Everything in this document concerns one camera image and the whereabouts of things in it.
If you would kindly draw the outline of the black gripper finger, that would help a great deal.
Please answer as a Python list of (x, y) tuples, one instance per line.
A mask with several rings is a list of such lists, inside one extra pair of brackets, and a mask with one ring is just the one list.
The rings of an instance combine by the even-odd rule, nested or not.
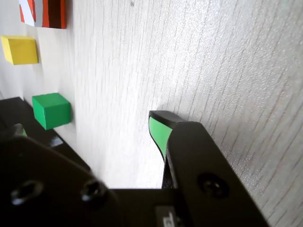
[(0, 224), (3, 227), (114, 227), (106, 186), (18, 127), (0, 132)]
[(267, 222), (199, 122), (169, 111), (149, 112), (150, 136), (165, 158), (187, 227), (265, 227)]

